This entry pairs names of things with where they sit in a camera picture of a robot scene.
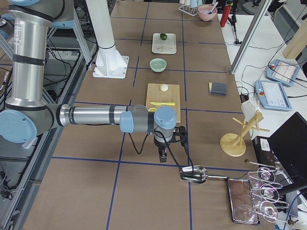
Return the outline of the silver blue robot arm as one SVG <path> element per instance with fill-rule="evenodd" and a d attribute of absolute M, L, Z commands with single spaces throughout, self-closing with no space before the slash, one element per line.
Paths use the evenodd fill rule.
<path fill-rule="evenodd" d="M 118 125 L 124 133 L 153 135 L 159 160 L 166 162 L 177 121 L 168 106 L 149 112 L 143 105 L 79 107 L 43 101 L 47 30 L 74 22 L 73 1 L 11 0 L 9 11 L 14 17 L 13 86 L 0 114 L 4 139 L 24 143 L 56 127 Z"/>

